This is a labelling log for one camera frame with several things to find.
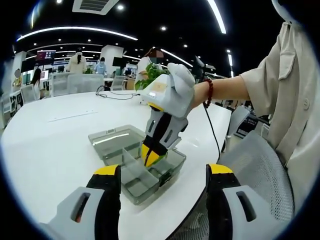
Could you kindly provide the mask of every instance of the green plant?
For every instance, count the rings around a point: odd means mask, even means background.
[[[149,84],[151,84],[157,77],[159,77],[161,74],[169,74],[169,71],[167,69],[160,70],[156,65],[153,63],[150,63],[146,69],[146,73],[144,74],[147,76],[147,79],[143,79],[140,81],[137,81],[134,85],[135,90],[139,90],[140,88],[145,89]]]
[[[86,69],[86,71],[84,72],[84,74],[92,74],[94,71],[92,71],[92,69],[90,67],[88,67]]]

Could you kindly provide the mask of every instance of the round table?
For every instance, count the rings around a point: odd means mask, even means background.
[[[49,222],[57,205],[77,187],[85,187],[93,173],[104,166],[88,135],[128,124],[145,130],[150,109],[139,102],[139,96],[116,100],[88,92],[31,102],[16,113],[1,138],[4,168],[32,220]],[[208,113],[221,149],[231,112],[212,104]],[[120,195],[120,240],[166,239],[201,196],[206,164],[217,162],[218,149],[203,106],[187,118],[188,127],[180,133],[182,140],[177,145],[186,161],[176,180],[167,182],[139,206]]]

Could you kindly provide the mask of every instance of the black cord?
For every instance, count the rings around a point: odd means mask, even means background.
[[[208,117],[208,120],[209,120],[209,123],[210,123],[210,126],[211,126],[211,129],[212,129],[212,133],[213,133],[213,136],[214,136],[214,139],[215,139],[215,143],[216,143],[216,146],[218,148],[218,153],[219,153],[219,157],[218,157],[218,160],[220,159],[220,147],[219,147],[219,144],[218,144],[218,141],[217,141],[217,138],[216,138],[216,134],[215,134],[215,131],[214,131],[214,127],[212,126],[212,122],[211,122],[211,119],[209,117],[209,113],[205,107],[205,103],[203,103],[203,107],[204,107],[204,110],[205,110],[205,113],[206,113],[206,116]]]
[[[102,90],[104,90],[105,87],[108,87],[108,86],[104,86],[104,85],[99,86],[97,88],[96,92],[95,92],[95,95],[99,96],[99,97],[102,97],[102,98],[106,98],[106,99],[116,99],[116,100],[129,100],[129,99],[132,99],[134,96],[140,96],[140,94],[138,94],[138,93],[122,93],[122,94],[119,94],[119,93],[115,93],[115,92],[109,91],[110,93],[112,93],[114,95],[131,95],[131,97],[128,97],[128,98],[111,97],[111,96],[108,96],[107,94],[100,93]]]

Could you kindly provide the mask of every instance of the clear plastic container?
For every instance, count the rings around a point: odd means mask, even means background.
[[[106,166],[121,166],[121,190],[134,205],[141,204],[175,176],[186,160],[184,154],[171,149],[159,162],[145,167],[141,159],[145,133],[132,125],[88,137]]]

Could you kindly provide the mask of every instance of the air vent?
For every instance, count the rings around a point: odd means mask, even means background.
[[[119,0],[74,0],[72,12],[106,15]]]

